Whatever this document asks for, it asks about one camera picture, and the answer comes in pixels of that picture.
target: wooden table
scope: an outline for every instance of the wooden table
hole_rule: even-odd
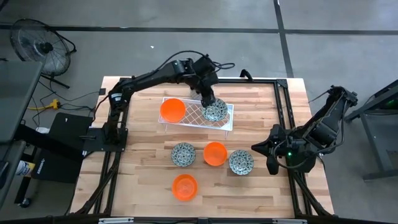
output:
[[[104,77],[102,88],[109,91],[119,79]],[[295,123],[303,125],[311,118],[304,82],[301,78],[287,81]],[[216,97],[234,105],[233,131],[227,139],[224,131],[177,125],[169,125],[165,133],[164,125],[158,123],[162,99],[164,96],[189,98],[190,89],[184,84],[159,85],[133,95],[127,122],[129,136],[119,167],[112,216],[294,216],[287,171],[280,168],[278,175],[270,175],[266,157],[250,148],[252,144],[264,141],[272,125],[279,123],[273,86],[218,84],[214,86],[214,92]],[[97,111],[94,126],[102,127],[108,110],[109,103],[105,101]],[[247,176],[238,176],[229,169],[228,162],[220,167],[206,164],[203,148],[212,141],[222,142],[228,149],[228,156],[238,149],[247,150],[255,160],[253,171]],[[195,162],[186,168],[175,166],[170,158],[171,149],[180,142],[192,144],[197,151]],[[78,210],[97,187],[103,157],[103,152],[94,152],[84,160],[71,212]],[[192,201],[180,202],[172,195],[171,185],[179,174],[191,174],[198,182],[198,194]],[[306,176],[314,196],[333,213],[322,164],[318,161]],[[300,190],[297,192],[303,210],[302,194]]]

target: orange bowl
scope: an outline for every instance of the orange bowl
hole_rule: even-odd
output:
[[[211,166],[220,166],[226,160],[227,152],[223,144],[211,142],[207,144],[203,152],[205,161]]]
[[[185,115],[185,104],[176,98],[168,99],[160,106],[160,115],[168,122],[179,122]]]
[[[173,181],[172,192],[180,201],[189,201],[196,196],[198,183],[189,174],[179,175]]]

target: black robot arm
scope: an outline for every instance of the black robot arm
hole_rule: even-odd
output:
[[[214,62],[206,55],[196,62],[190,58],[174,60],[147,74],[119,81],[108,94],[110,112],[102,128],[105,144],[119,142],[120,115],[129,106],[131,96],[137,91],[162,83],[186,83],[192,90],[201,93],[204,107],[214,103],[215,96],[211,86],[218,83],[215,68]]]
[[[284,129],[275,124],[264,142],[251,147],[252,150],[267,157],[267,168],[270,174],[276,175],[279,166],[310,172],[314,167],[316,155],[328,154],[335,150],[338,133],[344,133],[342,119],[347,109],[358,102],[355,92],[341,86],[331,86],[326,104],[303,126],[295,129]],[[286,156],[289,166],[281,164],[277,157]]]

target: metal dish rack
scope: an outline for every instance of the metal dish rack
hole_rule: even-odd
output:
[[[174,97],[163,97],[163,102]],[[196,128],[209,128],[209,129],[217,129],[225,131],[225,138],[228,136],[228,132],[233,129],[233,114],[234,114],[234,105],[227,103],[228,112],[224,119],[217,122],[212,122],[206,120],[201,114],[202,105],[200,100],[189,100],[189,99],[180,99],[185,105],[185,115],[181,119],[181,121],[177,123],[171,123],[163,119],[161,115],[159,115],[159,123],[165,125],[165,133],[167,132],[167,126],[169,124],[176,124],[182,126],[190,126]]]

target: concrete floor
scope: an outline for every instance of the concrete floor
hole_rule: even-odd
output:
[[[286,29],[397,30],[398,2],[394,0],[279,0]],[[0,22],[28,17],[51,25],[116,27],[229,27],[277,28],[272,0],[39,0],[10,1]],[[255,77],[286,77],[278,34],[61,32],[78,52],[72,55],[68,72],[59,80],[70,90],[53,86],[65,98],[96,91],[105,75],[138,75],[158,66],[179,50],[199,50],[219,62],[234,62],[236,68],[220,76],[238,76],[243,68]],[[0,57],[18,60],[0,30]],[[308,98],[330,85],[342,85],[359,96],[359,105],[377,90],[397,79],[398,36],[287,35],[294,76],[304,78]],[[182,58],[194,55],[181,55]],[[38,86],[34,98],[48,94]],[[76,100],[94,106],[97,96]],[[324,99],[311,104],[316,112]],[[40,116],[49,127],[55,116]],[[86,115],[86,111],[74,112]],[[27,124],[33,126],[25,114]],[[362,124],[346,126],[346,142],[325,156],[326,176],[335,213],[341,217],[396,222],[398,179],[365,183],[362,175],[377,171]],[[19,179],[13,185],[18,186]],[[0,220],[64,214],[74,185],[35,181],[29,189],[34,203],[27,209],[12,204],[15,190],[0,211]]]

